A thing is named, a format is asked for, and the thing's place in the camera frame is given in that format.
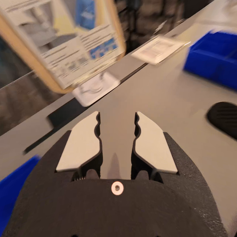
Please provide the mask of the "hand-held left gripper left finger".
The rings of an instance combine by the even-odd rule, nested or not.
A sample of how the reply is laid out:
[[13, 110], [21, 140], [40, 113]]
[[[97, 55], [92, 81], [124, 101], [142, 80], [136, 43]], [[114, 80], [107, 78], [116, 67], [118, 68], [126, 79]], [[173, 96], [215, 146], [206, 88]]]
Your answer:
[[100, 112], [95, 111], [72, 128], [56, 172], [78, 171], [79, 175], [86, 175], [94, 169], [100, 175], [103, 152], [99, 136]]

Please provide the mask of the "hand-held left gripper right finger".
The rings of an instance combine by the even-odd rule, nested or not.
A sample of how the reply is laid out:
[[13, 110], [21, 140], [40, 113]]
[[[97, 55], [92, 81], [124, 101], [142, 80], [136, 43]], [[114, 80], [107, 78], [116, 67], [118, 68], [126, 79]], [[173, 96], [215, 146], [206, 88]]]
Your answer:
[[131, 163], [139, 170], [141, 162], [148, 169], [177, 174], [178, 169], [171, 154], [163, 130], [140, 111], [135, 113], [135, 139], [132, 146]]

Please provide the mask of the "blue plastic bin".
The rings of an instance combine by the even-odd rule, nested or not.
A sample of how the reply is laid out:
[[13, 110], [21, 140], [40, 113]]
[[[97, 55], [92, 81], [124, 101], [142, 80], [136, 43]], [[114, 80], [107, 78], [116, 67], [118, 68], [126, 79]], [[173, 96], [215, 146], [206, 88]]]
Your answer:
[[237, 34], [207, 32], [189, 48], [184, 71], [237, 90]]
[[35, 155], [0, 181], [0, 236], [13, 212], [19, 193], [41, 157]]

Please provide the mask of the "white foam tray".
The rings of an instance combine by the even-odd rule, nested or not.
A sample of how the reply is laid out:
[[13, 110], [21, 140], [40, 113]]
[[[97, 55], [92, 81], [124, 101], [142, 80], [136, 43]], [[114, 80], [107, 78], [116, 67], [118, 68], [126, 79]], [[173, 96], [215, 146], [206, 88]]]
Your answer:
[[102, 72], [78, 85], [72, 94], [83, 107], [88, 107], [119, 85], [119, 79], [109, 72]]

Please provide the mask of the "black wrist rest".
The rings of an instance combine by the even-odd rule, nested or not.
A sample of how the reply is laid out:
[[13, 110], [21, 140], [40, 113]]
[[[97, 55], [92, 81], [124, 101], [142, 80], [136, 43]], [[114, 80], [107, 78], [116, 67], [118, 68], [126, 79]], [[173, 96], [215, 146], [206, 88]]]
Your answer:
[[206, 119], [215, 128], [237, 140], [237, 105], [218, 102], [206, 113]]

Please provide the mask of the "white printed paper sheet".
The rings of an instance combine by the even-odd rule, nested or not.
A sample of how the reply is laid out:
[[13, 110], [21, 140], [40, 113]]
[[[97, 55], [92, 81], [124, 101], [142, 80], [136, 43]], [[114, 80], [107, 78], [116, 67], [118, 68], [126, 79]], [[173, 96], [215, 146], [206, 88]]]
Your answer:
[[147, 64], [157, 65], [190, 43], [190, 41], [180, 41], [159, 35], [137, 49], [131, 56]]

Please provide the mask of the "wooden instruction board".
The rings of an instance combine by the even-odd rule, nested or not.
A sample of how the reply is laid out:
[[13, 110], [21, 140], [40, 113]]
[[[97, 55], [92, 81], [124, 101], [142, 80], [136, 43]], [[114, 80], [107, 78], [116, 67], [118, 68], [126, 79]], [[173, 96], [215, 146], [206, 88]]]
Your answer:
[[0, 35], [61, 94], [106, 70], [126, 51], [113, 0], [1, 0]]

